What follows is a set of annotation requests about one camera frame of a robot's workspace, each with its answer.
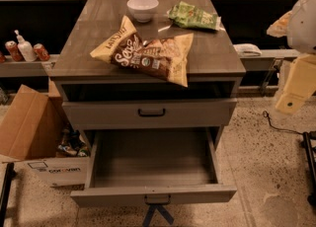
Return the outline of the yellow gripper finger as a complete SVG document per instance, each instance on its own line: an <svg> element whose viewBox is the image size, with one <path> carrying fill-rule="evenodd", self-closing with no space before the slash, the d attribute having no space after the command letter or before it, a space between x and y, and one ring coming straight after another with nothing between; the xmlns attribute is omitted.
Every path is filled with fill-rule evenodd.
<svg viewBox="0 0 316 227"><path fill-rule="evenodd" d="M316 55L301 54L290 63L276 110L283 114L294 114L315 92Z"/></svg>

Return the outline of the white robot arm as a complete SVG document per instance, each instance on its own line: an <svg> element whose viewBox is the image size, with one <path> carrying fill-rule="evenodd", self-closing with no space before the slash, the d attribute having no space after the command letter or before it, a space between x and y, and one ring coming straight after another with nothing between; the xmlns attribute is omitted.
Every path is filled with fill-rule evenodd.
<svg viewBox="0 0 316 227"><path fill-rule="evenodd" d="M297 112L316 91L316 0L298 0L267 29L272 37L286 37L287 44L300 52L276 102L283 114Z"/></svg>

